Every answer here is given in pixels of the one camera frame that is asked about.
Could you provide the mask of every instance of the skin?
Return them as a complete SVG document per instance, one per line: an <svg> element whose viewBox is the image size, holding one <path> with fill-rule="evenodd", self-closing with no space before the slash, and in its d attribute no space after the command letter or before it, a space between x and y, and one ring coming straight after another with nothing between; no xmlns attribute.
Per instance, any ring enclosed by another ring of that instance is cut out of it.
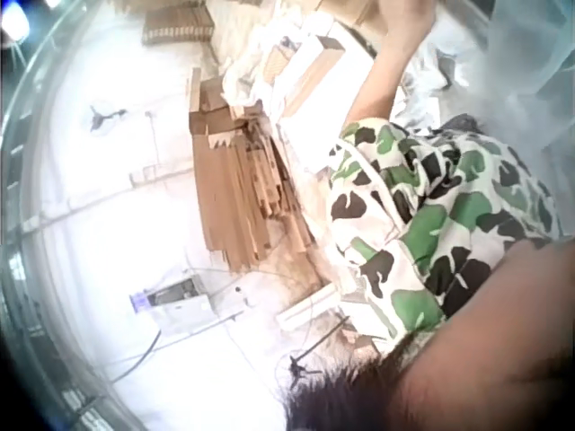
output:
<svg viewBox="0 0 575 431"><path fill-rule="evenodd" d="M435 0L379 4L388 34L346 125L389 119L403 71L435 20ZM561 388L547 372L550 361L572 360L572 262L573 242L539 251L530 243L516 244L420 352L402 395L426 429L529 429L532 419L544 414Z"/></svg>

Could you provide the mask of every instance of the light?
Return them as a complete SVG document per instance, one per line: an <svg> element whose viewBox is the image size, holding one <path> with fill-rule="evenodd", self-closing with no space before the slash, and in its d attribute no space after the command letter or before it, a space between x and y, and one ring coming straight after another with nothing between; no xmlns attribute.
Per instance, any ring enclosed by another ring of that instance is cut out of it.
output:
<svg viewBox="0 0 575 431"><path fill-rule="evenodd" d="M30 34L28 18L19 4L12 2L3 10L2 30L14 42L20 42Z"/></svg>
<svg viewBox="0 0 575 431"><path fill-rule="evenodd" d="M45 2L50 9L54 9L62 3L62 0L45 0Z"/></svg>

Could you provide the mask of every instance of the green camouflage pattern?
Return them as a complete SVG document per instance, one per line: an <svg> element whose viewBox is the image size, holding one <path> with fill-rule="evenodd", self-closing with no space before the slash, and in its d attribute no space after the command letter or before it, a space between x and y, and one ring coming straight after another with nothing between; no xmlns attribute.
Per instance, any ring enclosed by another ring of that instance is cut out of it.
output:
<svg viewBox="0 0 575 431"><path fill-rule="evenodd" d="M392 345L457 312L513 243L562 234L545 185L487 136L365 119L342 132L330 167L333 238Z"/></svg>

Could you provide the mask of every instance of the person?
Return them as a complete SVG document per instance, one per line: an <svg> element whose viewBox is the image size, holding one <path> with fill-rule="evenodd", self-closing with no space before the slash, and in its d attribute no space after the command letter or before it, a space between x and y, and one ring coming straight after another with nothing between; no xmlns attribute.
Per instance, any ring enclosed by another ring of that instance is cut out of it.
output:
<svg viewBox="0 0 575 431"><path fill-rule="evenodd" d="M330 213L395 348L296 387L287 430L546 427L572 382L575 242L546 186L473 122L417 136L389 121L436 2L379 4L388 31L330 151Z"/></svg>

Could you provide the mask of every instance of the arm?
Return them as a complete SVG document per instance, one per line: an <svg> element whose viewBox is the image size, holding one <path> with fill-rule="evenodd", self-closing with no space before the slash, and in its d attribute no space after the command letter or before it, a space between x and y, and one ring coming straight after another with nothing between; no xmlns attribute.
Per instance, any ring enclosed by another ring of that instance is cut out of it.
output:
<svg viewBox="0 0 575 431"><path fill-rule="evenodd" d="M397 87L415 50L402 49L400 41L385 38L366 81L351 105L344 127L361 119L389 119Z"/></svg>
<svg viewBox="0 0 575 431"><path fill-rule="evenodd" d="M344 127L361 119L389 119L405 67L435 21L435 4L435 0L379 0L388 32Z"/></svg>

